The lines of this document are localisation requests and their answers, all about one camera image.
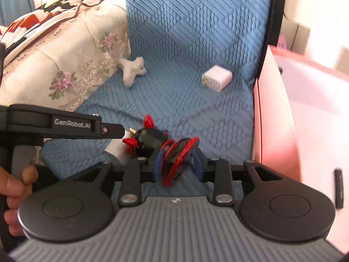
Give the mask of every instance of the white power adapter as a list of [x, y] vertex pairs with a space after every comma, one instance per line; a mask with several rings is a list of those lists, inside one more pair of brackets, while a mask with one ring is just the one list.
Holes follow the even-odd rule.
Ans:
[[122, 139], [113, 139], [104, 150], [104, 154], [113, 164], [127, 164], [132, 155], [126, 150], [127, 145], [123, 143], [124, 138], [132, 138], [129, 131], [125, 131]]
[[233, 73], [215, 65], [202, 75], [202, 84], [215, 91], [222, 91], [233, 79]]

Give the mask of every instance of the blue bedspread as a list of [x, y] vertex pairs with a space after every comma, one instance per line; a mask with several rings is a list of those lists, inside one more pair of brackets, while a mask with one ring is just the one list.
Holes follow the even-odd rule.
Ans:
[[[198, 136], [207, 157], [242, 164], [251, 156], [255, 73], [265, 38], [270, 0], [126, 0], [133, 57], [143, 56], [147, 74], [132, 88], [117, 71], [77, 110], [105, 122], [140, 128], [150, 114], [179, 139]], [[218, 64], [233, 81], [217, 93], [201, 75]], [[51, 140], [42, 157], [60, 178], [104, 160], [108, 140]], [[171, 188], [146, 183], [143, 195], [207, 195], [188, 169]]]

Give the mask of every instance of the pink flower print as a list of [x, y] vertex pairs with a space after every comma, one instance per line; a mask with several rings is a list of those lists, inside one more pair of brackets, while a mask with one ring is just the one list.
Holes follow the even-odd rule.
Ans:
[[102, 40], [102, 51], [109, 52], [109, 50], [113, 50], [114, 47], [115, 36], [111, 32], [106, 32], [104, 34], [104, 38]]
[[72, 86], [72, 75], [69, 72], [63, 72], [62, 76], [58, 79], [56, 83], [56, 89], [59, 91], [64, 91]]
[[60, 71], [57, 73], [57, 78], [53, 79], [51, 83], [50, 90], [54, 90], [53, 93], [50, 93], [49, 96], [53, 99], [59, 99], [61, 96], [64, 96], [64, 91], [75, 87], [77, 80], [75, 73], [71, 74], [70, 72]]

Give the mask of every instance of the bed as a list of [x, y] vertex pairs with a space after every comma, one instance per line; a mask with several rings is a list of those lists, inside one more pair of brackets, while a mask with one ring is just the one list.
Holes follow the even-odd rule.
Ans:
[[125, 0], [60, 0], [20, 17], [1, 42], [0, 105], [74, 111], [130, 55]]
[[[274, 0], [126, 0], [131, 58], [143, 56], [147, 74], [132, 88], [116, 72], [76, 110], [104, 121], [140, 128], [150, 114], [155, 124], [178, 139], [198, 136], [207, 157], [232, 164], [251, 158], [253, 88], [268, 43]], [[233, 71], [221, 93], [201, 85], [215, 64]], [[108, 140], [50, 140], [41, 157], [58, 178], [106, 160]], [[118, 195], [116, 183], [114, 196]], [[188, 168], [171, 188], [144, 183], [147, 195], [212, 194]], [[237, 197], [242, 190], [236, 184]]]

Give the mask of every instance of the finger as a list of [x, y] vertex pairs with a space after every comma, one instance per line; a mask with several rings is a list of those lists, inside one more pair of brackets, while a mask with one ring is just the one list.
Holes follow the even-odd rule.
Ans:
[[21, 227], [19, 225], [15, 225], [15, 226], [9, 226], [8, 227], [8, 231], [10, 232], [10, 234], [12, 234], [13, 236], [21, 236], [24, 235], [23, 230], [21, 229]]
[[31, 185], [25, 185], [22, 196], [20, 197], [7, 197], [6, 202], [10, 209], [18, 209], [22, 201], [28, 198], [32, 194]]
[[26, 167], [22, 172], [22, 181], [25, 185], [33, 184], [38, 180], [38, 171], [34, 165]]
[[0, 167], [0, 194], [20, 196], [23, 193], [23, 183]]
[[4, 213], [3, 218], [9, 226], [19, 225], [17, 210], [7, 210]]

